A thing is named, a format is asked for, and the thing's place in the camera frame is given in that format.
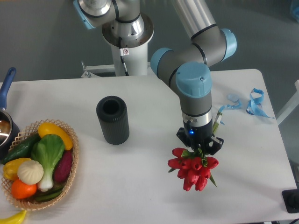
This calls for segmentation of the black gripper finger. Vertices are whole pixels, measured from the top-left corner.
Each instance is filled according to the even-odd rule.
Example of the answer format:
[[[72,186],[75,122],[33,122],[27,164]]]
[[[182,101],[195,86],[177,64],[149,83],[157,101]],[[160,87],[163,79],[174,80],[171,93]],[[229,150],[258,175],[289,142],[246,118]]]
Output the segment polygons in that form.
[[[215,155],[223,146],[224,139],[211,136],[203,141],[204,154]]]
[[[177,131],[176,136],[182,141],[182,143],[186,147],[191,147],[191,141],[188,138],[187,134],[185,133],[185,129],[183,127],[179,128],[179,130]]]

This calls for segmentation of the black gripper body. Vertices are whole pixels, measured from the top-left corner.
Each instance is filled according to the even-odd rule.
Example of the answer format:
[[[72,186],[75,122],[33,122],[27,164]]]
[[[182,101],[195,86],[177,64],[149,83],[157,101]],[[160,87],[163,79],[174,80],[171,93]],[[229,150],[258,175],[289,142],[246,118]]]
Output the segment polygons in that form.
[[[185,133],[191,141],[191,148],[203,149],[203,141],[213,134],[213,120],[204,126],[195,127],[191,125],[191,122],[184,122]]]

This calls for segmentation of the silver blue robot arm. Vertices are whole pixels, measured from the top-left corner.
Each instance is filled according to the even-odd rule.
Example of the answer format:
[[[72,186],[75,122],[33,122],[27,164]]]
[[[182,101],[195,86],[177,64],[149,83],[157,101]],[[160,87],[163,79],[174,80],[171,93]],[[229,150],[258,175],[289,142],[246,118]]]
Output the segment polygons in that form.
[[[111,46],[117,76],[140,76],[152,71],[180,100],[183,124],[180,140],[194,151],[217,153],[223,139],[213,132],[212,78],[209,67],[232,56],[235,35],[218,28],[203,0],[175,0],[173,6],[191,40],[182,51],[158,49],[147,57],[154,33],[151,19],[138,0],[76,0],[74,6],[88,29],[102,28]]]

